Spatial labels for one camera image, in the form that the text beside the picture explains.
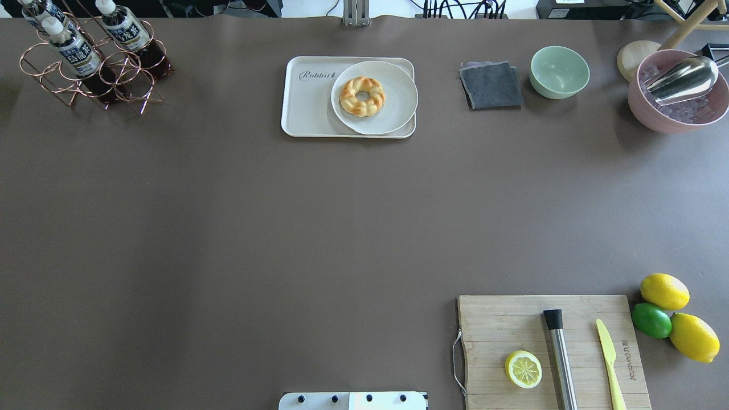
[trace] lime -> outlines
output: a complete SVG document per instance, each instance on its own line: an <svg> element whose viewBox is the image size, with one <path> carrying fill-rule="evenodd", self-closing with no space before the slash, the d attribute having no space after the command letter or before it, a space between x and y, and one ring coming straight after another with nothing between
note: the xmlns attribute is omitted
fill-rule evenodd
<svg viewBox="0 0 729 410"><path fill-rule="evenodd" d="M709 324L692 314L674 313L671 342L690 359L711 363L719 353L719 338Z"/></svg>
<svg viewBox="0 0 729 410"><path fill-rule="evenodd" d="M631 316L636 328L650 337L663 339L671 334L671 318L652 303L638 303Z"/></svg>
<svg viewBox="0 0 729 410"><path fill-rule="evenodd" d="M640 284L643 299L665 310L683 309L689 300L688 288L669 274L652 274Z"/></svg>
<svg viewBox="0 0 729 410"><path fill-rule="evenodd" d="M506 375L519 387L531 389L542 381L542 365L533 354L517 350L506 358Z"/></svg>

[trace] towel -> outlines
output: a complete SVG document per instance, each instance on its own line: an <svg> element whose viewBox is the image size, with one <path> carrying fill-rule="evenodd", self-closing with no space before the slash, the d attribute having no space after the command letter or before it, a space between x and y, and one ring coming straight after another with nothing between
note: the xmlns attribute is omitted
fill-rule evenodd
<svg viewBox="0 0 729 410"><path fill-rule="evenodd" d="M469 62L459 69L463 87L473 109L489 107L509 107L524 104L516 67L508 61L501 63Z"/></svg>

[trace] wooden cutting board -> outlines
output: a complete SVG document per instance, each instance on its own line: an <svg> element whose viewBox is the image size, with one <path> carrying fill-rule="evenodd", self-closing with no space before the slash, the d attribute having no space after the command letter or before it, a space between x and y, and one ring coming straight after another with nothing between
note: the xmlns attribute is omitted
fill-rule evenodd
<svg viewBox="0 0 729 410"><path fill-rule="evenodd" d="M467 410L560 408L550 337L542 315L547 309L562 309L580 410L612 409L597 319L605 323L615 345L615 372L628 410L651 409L625 295L462 295L459 320ZM519 349L533 353L542 364L542 382L533 389L522 389L506 376L506 357Z"/></svg>

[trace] white round plate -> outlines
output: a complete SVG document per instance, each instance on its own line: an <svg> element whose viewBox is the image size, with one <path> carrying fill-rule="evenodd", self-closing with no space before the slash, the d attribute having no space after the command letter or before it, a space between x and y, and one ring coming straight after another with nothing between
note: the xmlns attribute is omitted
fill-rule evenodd
<svg viewBox="0 0 729 410"><path fill-rule="evenodd" d="M339 102L342 87L349 80L365 76L382 84L385 104L372 117L357 117L345 111ZM418 107L418 89L408 73L384 61L364 61L354 64L339 74L332 86L332 108L339 119L356 132L364 135L387 134L405 125Z"/></svg>

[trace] pink bowl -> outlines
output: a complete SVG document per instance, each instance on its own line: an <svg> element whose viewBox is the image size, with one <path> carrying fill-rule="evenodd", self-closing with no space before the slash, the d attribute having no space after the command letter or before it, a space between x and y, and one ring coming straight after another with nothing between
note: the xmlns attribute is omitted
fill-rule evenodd
<svg viewBox="0 0 729 410"><path fill-rule="evenodd" d="M719 79L708 94L706 98L709 100L709 107L714 111L708 121L705 123L682 123L681 121L674 120L662 112L654 108L653 105L646 98L644 91L641 90L639 81L645 82L650 78L644 78L641 76L644 66L656 66L658 71L664 71L670 69L676 65L679 61L686 57L690 57L692 53L681 50L661 50L647 56L638 66L638 71L633 76L630 85L628 86L628 105L636 116L638 121L648 128L668 134L688 132L705 127L709 124L713 124L722 117L729 110L729 85L724 76L719 73Z"/></svg>

